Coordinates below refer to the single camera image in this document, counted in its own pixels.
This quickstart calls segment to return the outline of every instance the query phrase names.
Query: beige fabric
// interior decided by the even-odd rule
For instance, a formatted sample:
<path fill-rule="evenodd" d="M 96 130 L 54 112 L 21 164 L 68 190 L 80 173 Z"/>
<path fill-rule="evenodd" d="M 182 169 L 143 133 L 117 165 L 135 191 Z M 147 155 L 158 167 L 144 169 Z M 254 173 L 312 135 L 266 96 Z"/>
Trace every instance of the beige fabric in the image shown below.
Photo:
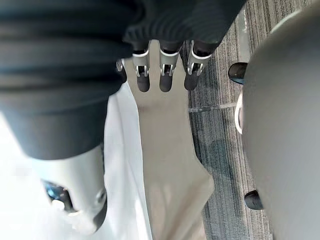
<path fill-rule="evenodd" d="M 185 71 L 179 58 L 172 89 L 159 88 L 159 44 L 150 46 L 150 90 L 140 92 L 132 61 L 125 68 L 139 112 L 145 195 L 153 240 L 205 240 L 201 211 L 212 176 L 197 160 L 188 116 Z"/>

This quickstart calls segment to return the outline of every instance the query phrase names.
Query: striped carpet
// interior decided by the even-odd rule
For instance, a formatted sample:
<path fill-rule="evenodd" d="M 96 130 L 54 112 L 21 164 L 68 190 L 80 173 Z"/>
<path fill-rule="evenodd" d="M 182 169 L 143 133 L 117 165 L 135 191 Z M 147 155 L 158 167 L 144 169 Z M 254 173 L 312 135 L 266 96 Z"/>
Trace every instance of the striped carpet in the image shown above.
<path fill-rule="evenodd" d="M 234 124 L 240 87 L 228 68 L 246 62 L 286 15 L 312 0 L 249 0 L 189 94 L 189 116 L 198 159 L 212 174 L 215 191 L 203 210 L 207 240 L 269 240 L 271 227 L 263 211 L 245 207 L 244 195 L 255 189 L 241 136 Z M 181 51 L 186 66 L 191 44 Z"/>

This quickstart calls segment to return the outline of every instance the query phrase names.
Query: metal bracket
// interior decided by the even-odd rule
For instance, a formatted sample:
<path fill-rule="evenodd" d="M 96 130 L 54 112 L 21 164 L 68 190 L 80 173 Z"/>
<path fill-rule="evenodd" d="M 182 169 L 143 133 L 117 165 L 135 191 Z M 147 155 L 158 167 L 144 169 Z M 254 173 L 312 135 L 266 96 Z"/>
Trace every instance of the metal bracket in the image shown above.
<path fill-rule="evenodd" d="M 118 61 L 116 61 L 115 65 L 118 72 L 121 72 L 122 69 L 124 69 L 124 61 L 124 59 L 119 59 Z"/>
<path fill-rule="evenodd" d="M 208 65 L 209 59 L 211 58 L 212 54 L 208 56 L 197 56 L 194 52 L 194 45 L 195 42 L 192 41 L 191 50 L 188 58 L 188 66 L 187 66 L 187 73 L 192 75 L 192 73 L 196 72 L 197 76 L 200 76 L 204 68 Z"/>
<path fill-rule="evenodd" d="M 149 60 L 149 48 L 142 54 L 132 54 L 132 62 L 134 65 L 135 73 L 137 77 L 143 73 L 145 77 L 149 75 L 150 60 Z"/>
<path fill-rule="evenodd" d="M 160 72 L 161 75 L 165 75 L 165 67 L 170 66 L 169 76 L 172 77 L 177 66 L 177 61 L 179 57 L 179 51 L 175 53 L 165 53 L 160 49 Z"/>

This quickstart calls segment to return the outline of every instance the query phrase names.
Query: robotic hand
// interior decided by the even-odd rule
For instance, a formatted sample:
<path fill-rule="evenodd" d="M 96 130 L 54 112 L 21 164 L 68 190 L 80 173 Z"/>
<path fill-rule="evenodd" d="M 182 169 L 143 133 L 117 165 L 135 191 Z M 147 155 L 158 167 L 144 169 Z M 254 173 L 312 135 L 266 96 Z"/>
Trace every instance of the robotic hand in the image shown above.
<path fill-rule="evenodd" d="M 108 98 L 133 56 L 149 89 L 149 41 L 160 40 L 160 88 L 194 40 L 193 90 L 245 0 L 0 0 L 0 110 L 30 156 L 53 207 L 92 234 L 107 211 L 101 143 Z"/>
<path fill-rule="evenodd" d="M 92 234 L 106 216 L 101 143 L 109 96 L 126 76 L 121 59 L 133 56 L 146 92 L 149 41 L 159 40 L 167 92 L 182 43 L 193 40 L 184 82 L 193 90 L 244 2 L 0 0 L 0 110 L 75 229 Z M 319 102 L 319 6 L 276 30 L 244 78 L 244 146 L 280 239 L 318 237 L 319 194 L 303 193 L 319 186 L 318 135 L 308 127 L 319 124 L 309 110 Z"/>

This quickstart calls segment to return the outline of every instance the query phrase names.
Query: gray carpet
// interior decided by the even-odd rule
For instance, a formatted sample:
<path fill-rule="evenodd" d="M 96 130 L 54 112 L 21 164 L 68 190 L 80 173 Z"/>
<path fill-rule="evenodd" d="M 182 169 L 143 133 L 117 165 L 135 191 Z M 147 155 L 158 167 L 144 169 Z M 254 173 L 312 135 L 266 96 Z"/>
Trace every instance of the gray carpet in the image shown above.
<path fill-rule="evenodd" d="M 263 211 L 245 207 L 244 195 L 255 189 L 241 136 L 234 124 L 240 87 L 228 79 L 228 68 L 250 54 L 286 15 L 311 0 L 249 0 L 189 94 L 195 152 L 212 174 L 215 191 L 203 211 L 208 240 L 268 240 L 271 228 Z M 182 49 L 184 65 L 190 43 Z"/>

